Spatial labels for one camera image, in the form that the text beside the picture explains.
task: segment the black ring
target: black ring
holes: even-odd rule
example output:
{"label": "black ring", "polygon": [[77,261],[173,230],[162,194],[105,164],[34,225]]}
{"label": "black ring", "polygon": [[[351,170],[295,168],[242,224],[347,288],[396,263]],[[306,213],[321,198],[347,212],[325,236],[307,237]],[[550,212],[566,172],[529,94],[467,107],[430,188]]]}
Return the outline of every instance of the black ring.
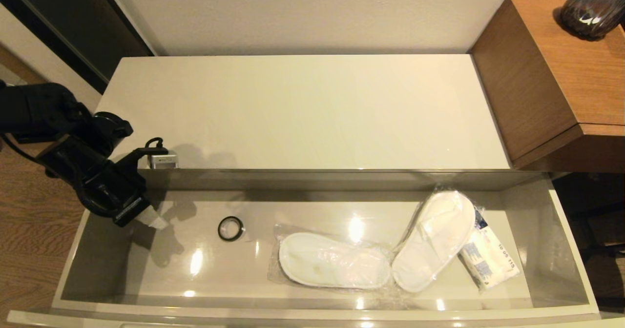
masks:
{"label": "black ring", "polygon": [[[224,223],[228,221],[234,221],[235,223],[237,223],[237,226],[239,226],[239,232],[237,232],[237,234],[235,234],[231,238],[225,237],[223,234],[221,234],[221,226],[223,226]],[[219,238],[221,238],[221,240],[223,241],[228,241],[228,242],[236,241],[236,239],[239,239],[241,235],[243,235],[243,232],[245,232],[245,227],[243,226],[243,222],[237,217],[234,217],[233,215],[222,219],[221,222],[219,222],[219,226],[217,227],[217,235],[219,235]]]}

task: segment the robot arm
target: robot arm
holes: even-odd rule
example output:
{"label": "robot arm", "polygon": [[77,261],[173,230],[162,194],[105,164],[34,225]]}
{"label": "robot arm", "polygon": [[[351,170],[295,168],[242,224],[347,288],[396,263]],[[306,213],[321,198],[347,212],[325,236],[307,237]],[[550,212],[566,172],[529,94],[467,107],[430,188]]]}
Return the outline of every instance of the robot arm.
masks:
{"label": "robot arm", "polygon": [[[54,142],[36,157],[25,154],[7,138],[20,144]],[[137,171],[145,155],[166,155],[163,139],[151,139],[118,163],[108,159],[132,126],[109,112],[91,115],[62,85],[6,86],[0,81],[0,137],[20,155],[45,166],[49,177],[71,185],[81,203],[118,226],[142,214],[155,228],[167,224],[145,197],[146,181]],[[156,147],[149,143],[158,141]]]}

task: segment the wooden cabinet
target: wooden cabinet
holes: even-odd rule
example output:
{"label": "wooden cabinet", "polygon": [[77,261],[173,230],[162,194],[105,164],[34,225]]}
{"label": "wooden cabinet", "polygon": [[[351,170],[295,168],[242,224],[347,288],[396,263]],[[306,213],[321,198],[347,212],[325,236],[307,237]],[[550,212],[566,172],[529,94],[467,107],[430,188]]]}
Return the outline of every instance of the wooden cabinet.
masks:
{"label": "wooden cabinet", "polygon": [[625,172],[625,35],[556,19],[565,0],[505,0],[473,58],[515,168]]}

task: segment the white wall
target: white wall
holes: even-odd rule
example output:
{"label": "white wall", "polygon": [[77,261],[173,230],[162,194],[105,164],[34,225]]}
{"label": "white wall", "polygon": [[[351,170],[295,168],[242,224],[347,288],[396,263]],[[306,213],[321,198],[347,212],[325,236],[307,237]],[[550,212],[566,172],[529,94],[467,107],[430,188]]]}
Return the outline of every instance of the white wall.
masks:
{"label": "white wall", "polygon": [[503,0],[118,0],[159,55],[464,53]]}
{"label": "white wall", "polygon": [[50,82],[64,85],[93,112],[102,95],[0,5],[0,43]]}

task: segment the open drawer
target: open drawer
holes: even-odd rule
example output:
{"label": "open drawer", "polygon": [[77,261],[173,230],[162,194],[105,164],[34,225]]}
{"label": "open drawer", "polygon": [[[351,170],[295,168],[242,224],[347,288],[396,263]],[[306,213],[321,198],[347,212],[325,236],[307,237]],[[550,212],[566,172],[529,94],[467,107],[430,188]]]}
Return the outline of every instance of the open drawer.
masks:
{"label": "open drawer", "polygon": [[[144,171],[159,211],[155,231],[117,228],[85,213],[53,308],[9,321],[51,327],[482,327],[600,319],[550,180],[533,172]],[[395,245],[438,183],[486,208],[522,274],[479,293],[454,259],[419,294],[333,292],[268,279],[274,225]],[[221,241],[221,219],[246,232]]]}

